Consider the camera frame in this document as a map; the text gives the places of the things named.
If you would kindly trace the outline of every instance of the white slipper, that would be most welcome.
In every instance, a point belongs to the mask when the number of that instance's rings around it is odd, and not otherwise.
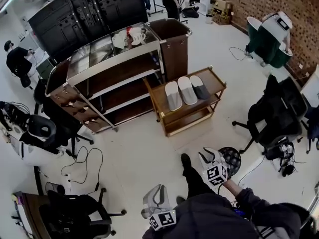
[[[183,95],[184,102],[188,105],[196,104],[198,99],[194,92],[190,79],[186,76],[183,76],[180,77],[177,82]]]
[[[201,78],[199,78],[196,75],[193,75],[189,79],[190,79],[190,81],[194,87],[194,91],[199,99],[206,100],[206,99],[210,98],[210,93],[208,92],[208,90],[205,87]]]
[[[181,108],[182,101],[178,92],[177,82],[169,82],[165,86],[169,109],[173,112]]]

